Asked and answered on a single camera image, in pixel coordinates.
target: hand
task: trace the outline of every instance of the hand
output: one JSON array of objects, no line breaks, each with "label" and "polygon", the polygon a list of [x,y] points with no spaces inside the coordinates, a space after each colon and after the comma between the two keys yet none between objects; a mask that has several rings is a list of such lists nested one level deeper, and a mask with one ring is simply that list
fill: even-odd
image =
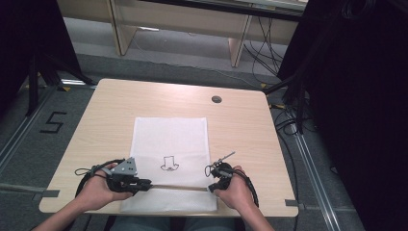
[{"label": "hand", "polygon": [[[114,166],[115,164],[110,164],[106,168],[111,169]],[[96,174],[106,176],[106,173],[102,170],[96,171]],[[131,196],[130,192],[112,192],[108,188],[105,178],[93,176],[74,200],[78,201],[78,204],[81,205],[82,210],[85,212],[99,210],[113,201],[124,200]]]},{"label": "hand", "polygon": [[254,206],[252,193],[246,186],[245,181],[234,173],[227,190],[214,190],[214,193],[231,209],[240,211],[247,206]]}]

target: black panel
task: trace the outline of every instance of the black panel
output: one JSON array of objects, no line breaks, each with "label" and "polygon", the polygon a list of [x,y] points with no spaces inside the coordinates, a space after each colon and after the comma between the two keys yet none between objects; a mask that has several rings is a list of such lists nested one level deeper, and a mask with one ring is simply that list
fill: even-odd
[{"label": "black panel", "polygon": [[[299,54],[285,59],[296,62],[293,55]],[[377,1],[370,17],[344,23],[306,83],[316,123],[367,230],[408,230],[407,78],[408,16]]]},{"label": "black panel", "polygon": [[3,0],[0,31],[0,115],[27,77],[35,52],[52,55],[81,72],[57,1]]}]

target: black device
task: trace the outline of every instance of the black device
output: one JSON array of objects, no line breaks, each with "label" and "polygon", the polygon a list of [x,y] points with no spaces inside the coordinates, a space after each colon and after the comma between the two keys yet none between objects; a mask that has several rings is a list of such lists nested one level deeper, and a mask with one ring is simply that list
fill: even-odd
[{"label": "black device", "polygon": [[228,157],[234,154],[235,151],[205,168],[207,176],[210,176],[211,174],[213,175],[214,178],[219,178],[218,182],[210,185],[208,189],[210,190],[211,193],[214,190],[227,190],[231,183],[231,178],[233,177],[234,174],[237,174],[245,181],[246,186],[252,193],[255,205],[259,207],[258,195],[256,194],[255,187],[253,186],[251,179],[248,176],[246,176],[242,170],[233,169],[228,163],[222,162],[223,160],[227,159]]},{"label": "black device", "polygon": [[[107,169],[105,166],[117,163],[118,165]],[[78,174],[78,170],[83,170],[84,168],[79,168],[75,171],[77,175],[85,175],[81,180],[75,196],[77,196],[85,183],[93,176],[99,176],[106,178],[106,183],[109,189],[117,193],[129,192],[135,195],[139,191],[148,191],[152,187],[151,180],[139,179],[137,177],[138,172],[136,169],[135,158],[131,157],[125,161],[122,160],[112,160],[102,165],[93,166],[91,169],[86,169],[87,172]],[[98,170],[103,170],[106,173],[106,177],[96,173]]]}]

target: metal rod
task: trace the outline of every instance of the metal rod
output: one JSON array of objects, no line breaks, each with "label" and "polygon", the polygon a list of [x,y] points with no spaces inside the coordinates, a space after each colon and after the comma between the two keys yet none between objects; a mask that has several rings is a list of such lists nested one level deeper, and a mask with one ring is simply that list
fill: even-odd
[{"label": "metal rod", "polygon": [[192,187],[192,186],[171,186],[171,185],[153,185],[151,189],[161,190],[181,190],[181,191],[199,191],[207,192],[208,189],[204,187]]},{"label": "metal rod", "polygon": [[45,188],[0,184],[0,191],[21,192],[21,193],[43,193],[45,191]]},{"label": "metal rod", "polygon": [[[296,132],[296,126],[292,124],[292,130]],[[296,133],[295,140],[297,147],[299,148],[300,155],[303,159],[303,163],[306,166],[307,173],[311,179],[313,189],[316,194],[321,212],[323,214],[324,220],[326,222],[327,228],[329,231],[340,231],[339,221],[336,216],[336,212],[333,209],[333,206],[328,198],[326,190],[321,183],[318,171],[316,169],[313,158],[309,152],[309,148],[302,134]]]},{"label": "metal rod", "polygon": [[235,154],[235,151],[231,152],[230,154],[224,156],[223,158],[217,160],[216,162],[213,163],[213,166],[218,165],[219,163],[221,163],[223,160],[227,159],[228,157],[232,156]]}]

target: table hole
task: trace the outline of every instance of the table hole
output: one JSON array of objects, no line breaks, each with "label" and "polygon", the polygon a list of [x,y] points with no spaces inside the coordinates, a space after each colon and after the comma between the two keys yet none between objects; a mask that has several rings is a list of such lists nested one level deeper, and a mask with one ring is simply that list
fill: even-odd
[{"label": "table hole", "polygon": [[222,98],[219,97],[218,95],[214,95],[211,100],[213,100],[213,102],[215,103],[220,103],[222,101]]}]

